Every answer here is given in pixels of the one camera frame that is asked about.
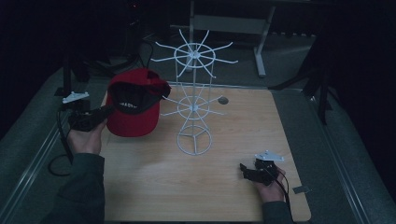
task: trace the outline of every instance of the cap logo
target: cap logo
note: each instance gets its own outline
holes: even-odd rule
[[[133,108],[136,109],[137,105],[129,104],[129,103],[120,103],[120,105],[123,105],[125,107]]]

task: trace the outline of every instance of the wooden tabletop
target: wooden tabletop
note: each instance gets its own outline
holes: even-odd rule
[[[174,87],[169,99],[177,101],[176,93]],[[301,182],[271,92],[211,89],[210,99],[220,96],[229,102],[211,102],[216,113],[204,121],[212,144],[202,155],[179,149],[177,134],[185,119],[178,113],[160,116],[156,129],[143,137],[118,137],[104,129],[106,220],[260,221],[260,197],[242,177],[239,163],[253,169],[254,155],[265,150],[285,158],[276,165],[289,180],[293,219],[311,217],[305,195],[292,191]],[[177,104],[163,100],[161,111],[177,111]]]

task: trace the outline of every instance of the red baseball cap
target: red baseball cap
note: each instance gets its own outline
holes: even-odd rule
[[[114,105],[115,111],[107,118],[107,128],[122,137],[151,133],[160,116],[160,101],[170,91],[169,84],[147,68],[114,76],[107,88],[106,105]]]

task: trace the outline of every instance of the wire spinner rack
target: wire spinner rack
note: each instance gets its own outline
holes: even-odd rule
[[[173,49],[173,57],[151,60],[154,62],[175,60],[177,99],[165,99],[177,104],[177,110],[162,114],[162,116],[179,114],[185,119],[183,126],[177,134],[177,145],[181,151],[189,155],[197,156],[204,154],[212,146],[212,134],[205,122],[205,117],[210,113],[223,115],[220,112],[210,109],[210,103],[222,97],[219,96],[211,99],[212,80],[216,78],[213,76],[214,64],[215,62],[237,63],[238,61],[231,62],[216,58],[216,50],[226,49],[230,47],[233,42],[226,46],[212,49],[204,44],[209,35],[209,31],[206,32],[201,43],[189,43],[180,30],[179,33],[184,44],[178,48],[156,42],[156,44],[162,48]],[[207,72],[209,75],[209,83],[196,83],[197,69],[204,69]],[[179,78],[184,76],[187,72],[192,75],[192,83],[187,84],[179,82]]]

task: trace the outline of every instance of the black wire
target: black wire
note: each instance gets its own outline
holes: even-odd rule
[[[263,170],[265,170],[265,171],[268,173],[268,175],[270,175],[270,176],[274,179],[274,181],[275,181],[275,182],[280,186],[280,188],[282,189],[283,193],[285,194],[286,205],[288,206],[289,212],[290,212],[290,215],[291,215],[290,197],[289,197],[289,181],[288,181],[288,179],[286,178],[286,176],[285,176],[284,174],[282,174],[281,172],[278,171],[278,173],[281,174],[281,175],[283,175],[283,177],[284,177],[285,180],[286,180],[286,184],[287,184],[287,186],[288,186],[288,190],[286,191],[286,190],[285,190],[285,187],[283,187],[283,185],[271,174],[271,172],[269,172],[269,171],[268,171],[267,169],[265,169],[265,168],[263,168]]]
[[[149,62],[151,61],[152,54],[154,53],[154,47],[152,47],[151,43],[149,43],[147,40],[142,39],[142,43],[149,45],[151,48],[151,53],[148,56],[148,62],[146,64],[143,64],[143,61],[141,62],[145,68],[149,68]]]
[[[145,66],[145,63],[143,63],[143,59],[142,59],[142,57],[140,56],[140,54],[138,55],[138,58],[137,58],[137,59],[139,60],[139,62],[142,64],[143,67],[146,67],[146,66]]]
[[[68,176],[68,175],[70,175],[70,174],[58,174],[58,173],[54,172],[53,169],[52,169],[52,165],[53,165],[53,163],[55,161],[57,161],[61,157],[67,157],[67,159],[69,159],[70,164],[73,162],[73,153],[70,150],[70,147],[69,147],[69,145],[67,143],[67,135],[68,135],[68,133],[67,133],[67,135],[65,135],[64,134],[64,128],[62,127],[62,122],[61,122],[61,112],[62,112],[62,110],[63,110],[63,107],[60,106],[58,111],[57,111],[57,113],[56,113],[56,123],[57,123],[57,126],[58,126],[59,135],[61,136],[61,142],[62,142],[62,145],[64,146],[64,150],[65,150],[66,153],[53,158],[49,162],[49,164],[47,166],[47,169],[48,169],[49,173],[52,174],[52,175],[55,175],[55,176]]]
[[[59,160],[60,158],[62,158],[62,157],[67,157],[67,155],[66,155],[66,154],[59,155],[59,156],[53,158],[53,159],[49,162],[47,168],[48,168],[50,174],[55,175],[55,176],[68,176],[68,175],[70,175],[70,173],[69,173],[69,174],[59,174],[59,173],[55,173],[55,172],[53,171],[53,169],[52,169],[52,164],[53,164],[55,161],[57,161],[57,160]]]

